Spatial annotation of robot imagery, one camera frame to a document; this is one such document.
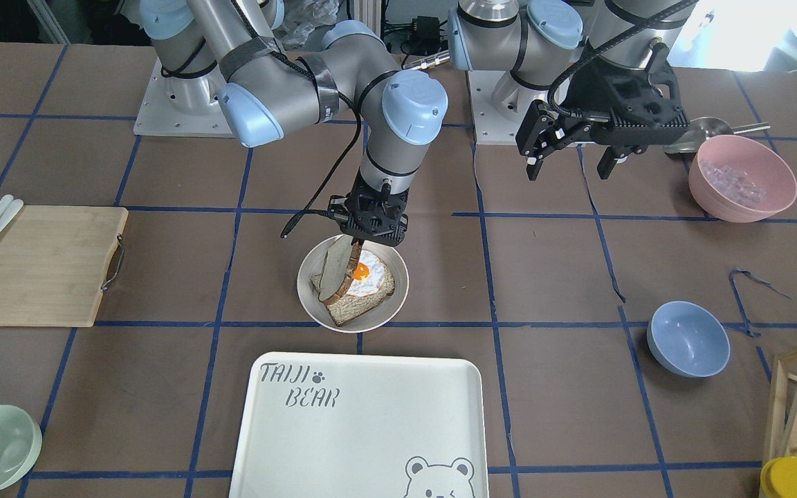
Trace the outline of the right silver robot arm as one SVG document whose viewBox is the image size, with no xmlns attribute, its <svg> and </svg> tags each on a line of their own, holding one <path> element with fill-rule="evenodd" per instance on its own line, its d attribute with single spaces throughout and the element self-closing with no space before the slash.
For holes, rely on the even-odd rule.
<svg viewBox="0 0 797 498">
<path fill-rule="evenodd" d="M 288 59 L 273 32 L 282 1 L 142 1 L 139 12 L 158 69 L 137 135 L 233 136 L 254 148 L 351 111 L 369 127 L 363 161 L 350 192 L 320 214 L 355 239 L 404 239 L 412 180 L 448 108 L 439 81 L 402 69 L 358 20 L 329 29 L 316 53 Z"/>
</svg>

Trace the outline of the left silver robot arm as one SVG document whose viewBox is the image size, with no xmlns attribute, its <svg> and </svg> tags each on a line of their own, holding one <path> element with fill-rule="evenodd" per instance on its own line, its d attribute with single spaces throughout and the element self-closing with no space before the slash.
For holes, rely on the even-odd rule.
<svg viewBox="0 0 797 498">
<path fill-rule="evenodd" d="M 521 118 L 515 134 L 528 179 L 545 158 L 576 142 L 606 148 L 598 174 L 689 129 L 668 63 L 693 1 L 461 1 L 447 18 L 451 64 L 501 71 Z"/>
</svg>

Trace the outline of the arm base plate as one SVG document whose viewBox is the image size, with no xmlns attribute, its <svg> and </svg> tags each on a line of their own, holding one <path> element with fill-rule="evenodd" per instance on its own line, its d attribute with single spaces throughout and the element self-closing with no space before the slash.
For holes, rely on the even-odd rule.
<svg viewBox="0 0 797 498">
<path fill-rule="evenodd" d="M 134 133 L 159 138 L 234 138 L 219 108 L 219 92 L 225 85 L 217 68 L 192 80 L 165 78 L 161 61 L 156 60 Z"/>
<path fill-rule="evenodd" d="M 515 146 L 529 105 L 547 100 L 546 89 L 525 87 L 509 71 L 468 71 L 475 144 Z"/>
</svg>

